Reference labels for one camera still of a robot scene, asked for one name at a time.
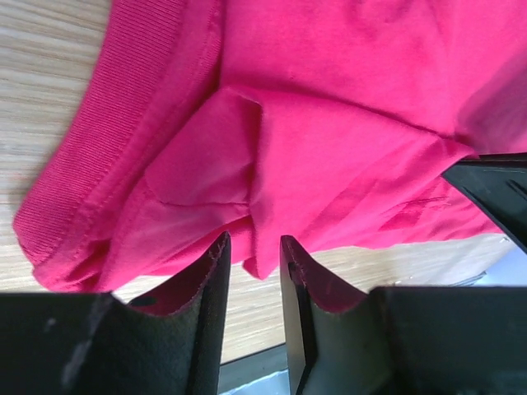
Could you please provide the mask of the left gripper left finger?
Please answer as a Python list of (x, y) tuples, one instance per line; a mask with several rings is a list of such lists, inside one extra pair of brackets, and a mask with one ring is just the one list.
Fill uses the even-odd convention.
[(124, 303), (110, 293), (4, 293), (4, 394), (215, 394), (231, 239)]

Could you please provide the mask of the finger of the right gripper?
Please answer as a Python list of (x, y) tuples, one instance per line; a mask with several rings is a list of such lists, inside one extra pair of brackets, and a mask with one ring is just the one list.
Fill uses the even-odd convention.
[(526, 250), (526, 154), (461, 160), (442, 177)]

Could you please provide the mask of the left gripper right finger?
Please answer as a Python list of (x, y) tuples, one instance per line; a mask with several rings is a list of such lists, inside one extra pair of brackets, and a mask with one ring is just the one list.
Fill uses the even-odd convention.
[(280, 245), (291, 393), (525, 393), (525, 288), (362, 292), (293, 237)]

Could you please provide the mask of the pink t shirt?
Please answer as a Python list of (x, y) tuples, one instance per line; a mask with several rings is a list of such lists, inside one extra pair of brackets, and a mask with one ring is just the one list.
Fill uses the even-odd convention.
[(13, 228), (49, 290), (173, 275), (223, 232), (264, 279), (282, 235), (497, 232), (442, 174), (525, 148), (523, 1), (116, 1)]

